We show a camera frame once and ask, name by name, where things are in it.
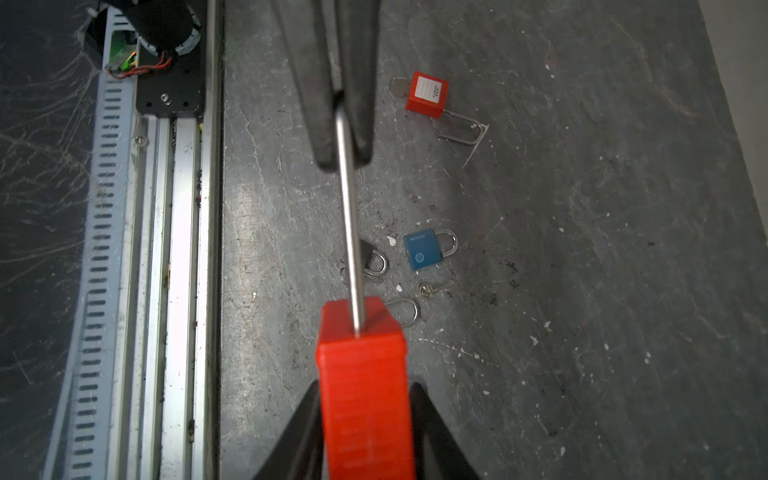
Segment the red padlock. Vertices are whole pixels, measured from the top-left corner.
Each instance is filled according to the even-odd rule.
[[[445,110],[448,82],[417,71],[411,80],[406,110],[437,118]]]

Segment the padlock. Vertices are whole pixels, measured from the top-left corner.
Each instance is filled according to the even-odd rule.
[[[371,257],[374,256],[380,258],[382,261],[382,267],[378,271],[368,268],[368,263],[371,261]],[[386,257],[384,257],[384,254],[379,252],[372,244],[366,242],[362,238],[360,239],[360,258],[362,258],[362,271],[368,273],[370,276],[381,276],[389,267],[389,262]]]
[[[453,240],[453,246],[445,252],[440,250],[438,235],[448,235]],[[425,266],[440,263],[442,259],[450,257],[458,250],[456,234],[450,230],[433,230],[431,228],[405,236],[406,249],[408,250],[411,268],[418,270]]]
[[[448,82],[417,71],[413,74],[406,110],[438,118],[445,110]]]

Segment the gray floor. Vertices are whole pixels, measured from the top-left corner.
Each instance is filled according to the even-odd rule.
[[[739,134],[757,208],[768,227],[768,2],[699,0]]]
[[[344,295],[335,177],[310,165],[266,1],[226,9],[221,473],[249,478]],[[451,82],[475,156],[392,77]],[[759,478],[768,250],[695,0],[384,2],[361,228],[416,295],[409,370],[488,478]],[[418,276],[402,235],[459,252]],[[390,246],[387,236],[396,240]]]

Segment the key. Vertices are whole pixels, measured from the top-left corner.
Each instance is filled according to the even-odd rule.
[[[441,285],[435,288],[435,286],[430,282],[424,282],[419,285],[419,292],[424,298],[435,298],[435,293],[439,292],[440,290],[445,290],[451,285],[453,285],[453,282],[448,282],[445,285]]]

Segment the metal shackle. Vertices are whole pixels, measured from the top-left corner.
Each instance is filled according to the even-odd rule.
[[[456,238],[456,234],[452,231],[448,230],[447,228],[442,228],[440,230],[435,230],[435,235],[448,235],[453,240],[453,246],[446,250],[445,252],[441,251],[440,254],[443,258],[450,257],[454,253],[456,253],[456,250],[458,250],[458,239]]]
[[[405,323],[400,323],[400,326],[403,329],[407,329],[411,326],[414,326],[416,323],[416,320],[419,319],[419,314],[421,313],[421,310],[419,309],[418,303],[413,298],[408,298],[407,296],[401,296],[398,298],[395,298],[394,300],[390,300],[389,302],[385,303],[384,305],[389,308],[390,305],[394,305],[396,303],[410,303],[413,307],[413,318]]]
[[[381,270],[379,270],[378,272],[375,272],[375,271],[369,269],[368,267],[364,266],[362,268],[362,271],[365,272],[365,273],[368,273],[370,276],[381,276],[384,273],[386,273],[386,269],[389,268],[389,261],[386,259],[386,257],[384,257],[384,254],[379,252],[378,250],[374,249],[374,250],[371,250],[371,255],[376,255],[378,258],[382,259]]]

